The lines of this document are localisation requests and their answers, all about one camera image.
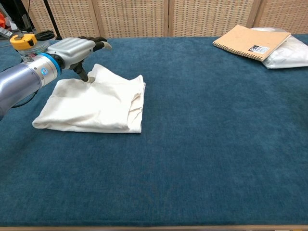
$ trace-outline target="black cord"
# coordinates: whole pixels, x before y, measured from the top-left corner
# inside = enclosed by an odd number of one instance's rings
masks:
[[[31,0],[29,0],[28,11],[27,11],[27,18],[28,18],[28,22],[30,24],[30,27],[31,27],[31,30],[32,30],[32,33],[33,33],[33,28],[32,28],[31,22],[30,22],[30,18],[29,18],[30,2],[31,2]]]
[[[34,92],[34,93],[32,94],[32,96],[31,96],[31,98],[28,99],[26,102],[20,103],[20,104],[16,104],[16,105],[14,105],[12,108],[21,107],[21,106],[24,106],[25,104],[29,103],[29,102],[34,98],[34,96],[37,94],[37,92],[38,92],[38,90],[37,90],[36,92]]]

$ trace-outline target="white plastic bag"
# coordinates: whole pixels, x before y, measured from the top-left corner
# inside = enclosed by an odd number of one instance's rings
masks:
[[[255,27],[252,29],[284,31],[274,27]],[[286,42],[274,50],[262,63],[267,69],[308,66],[308,46],[293,36],[290,36]]]

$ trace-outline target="white cloth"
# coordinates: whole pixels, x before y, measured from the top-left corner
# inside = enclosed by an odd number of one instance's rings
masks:
[[[255,27],[252,29],[262,31],[284,31],[274,27]],[[308,66],[308,46],[297,38],[290,36],[262,63],[267,69]]]
[[[124,79],[95,64],[89,77],[57,82],[35,128],[60,131],[141,133],[145,83],[142,76]]]

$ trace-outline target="brown notebook cover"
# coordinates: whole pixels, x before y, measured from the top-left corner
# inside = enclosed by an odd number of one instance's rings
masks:
[[[234,54],[263,61],[289,36],[289,32],[259,31],[236,25],[215,40],[213,45]]]

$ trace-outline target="blue felt table surface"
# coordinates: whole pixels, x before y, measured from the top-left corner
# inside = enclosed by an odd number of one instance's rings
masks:
[[[33,128],[57,80],[11,109],[0,226],[308,224],[308,68],[267,70],[215,39],[110,39],[85,60],[143,75],[142,134]]]

